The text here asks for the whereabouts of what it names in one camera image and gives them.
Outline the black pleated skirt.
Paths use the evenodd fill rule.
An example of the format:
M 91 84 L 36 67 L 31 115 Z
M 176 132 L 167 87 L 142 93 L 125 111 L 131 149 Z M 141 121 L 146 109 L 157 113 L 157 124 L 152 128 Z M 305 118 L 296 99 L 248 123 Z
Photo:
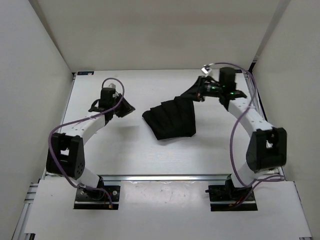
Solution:
M 196 86 L 193 85 L 180 96 L 163 101 L 142 114 L 157 140 L 192 137 L 196 134 L 194 100 Z

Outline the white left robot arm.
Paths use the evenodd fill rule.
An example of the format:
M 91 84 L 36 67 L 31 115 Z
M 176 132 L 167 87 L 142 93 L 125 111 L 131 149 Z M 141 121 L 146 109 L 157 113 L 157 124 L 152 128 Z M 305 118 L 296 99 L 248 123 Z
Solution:
M 88 110 L 87 121 L 78 122 L 67 133 L 53 133 L 51 148 L 61 168 L 75 185 L 95 201 L 107 197 L 103 179 L 85 166 L 85 144 L 117 116 L 123 118 L 136 109 L 118 92 L 101 96 Z

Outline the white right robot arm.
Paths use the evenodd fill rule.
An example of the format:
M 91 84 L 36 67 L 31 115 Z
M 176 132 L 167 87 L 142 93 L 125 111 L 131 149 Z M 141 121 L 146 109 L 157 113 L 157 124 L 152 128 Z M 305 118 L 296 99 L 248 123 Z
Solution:
M 253 185 L 258 178 L 268 171 L 287 163 L 287 132 L 276 128 L 250 106 L 246 94 L 237 89 L 235 78 L 217 82 L 210 76 L 199 76 L 196 98 L 218 98 L 224 108 L 236 118 L 250 137 L 245 162 L 241 167 L 231 164 L 233 173 L 228 179 L 224 193 L 230 200 L 238 199 L 243 189 Z

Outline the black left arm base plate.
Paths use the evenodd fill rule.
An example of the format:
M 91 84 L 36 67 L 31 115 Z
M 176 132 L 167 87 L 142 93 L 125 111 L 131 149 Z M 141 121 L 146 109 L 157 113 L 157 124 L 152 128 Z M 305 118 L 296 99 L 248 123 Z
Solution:
M 75 210 L 118 210 L 120 185 L 104 185 L 104 191 L 80 188 L 76 190 Z

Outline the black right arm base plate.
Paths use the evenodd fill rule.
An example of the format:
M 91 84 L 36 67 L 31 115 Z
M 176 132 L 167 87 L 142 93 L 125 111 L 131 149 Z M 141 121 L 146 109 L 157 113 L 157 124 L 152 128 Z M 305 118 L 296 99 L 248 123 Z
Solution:
M 205 193 L 209 196 L 211 212 L 251 212 L 258 210 L 251 187 L 230 190 L 225 185 L 209 185 Z

